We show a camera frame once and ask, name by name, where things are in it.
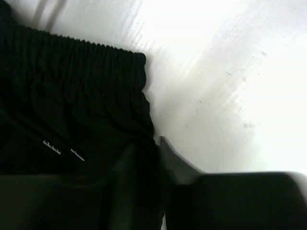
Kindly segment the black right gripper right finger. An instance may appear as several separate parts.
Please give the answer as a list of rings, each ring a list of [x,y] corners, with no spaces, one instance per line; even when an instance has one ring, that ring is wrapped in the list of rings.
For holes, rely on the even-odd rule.
[[[297,172],[205,173],[160,139],[169,230],[304,230],[307,178]]]

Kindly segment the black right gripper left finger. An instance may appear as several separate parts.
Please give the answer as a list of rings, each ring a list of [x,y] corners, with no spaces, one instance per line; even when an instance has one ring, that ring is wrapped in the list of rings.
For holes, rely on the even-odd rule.
[[[128,145],[115,167],[93,177],[2,175],[3,230],[159,230],[164,210],[156,155]]]

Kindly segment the black trousers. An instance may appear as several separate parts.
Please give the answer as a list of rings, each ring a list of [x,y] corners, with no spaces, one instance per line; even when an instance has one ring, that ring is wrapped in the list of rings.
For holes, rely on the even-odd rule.
[[[19,24],[0,3],[0,172],[110,170],[152,146],[146,56]]]

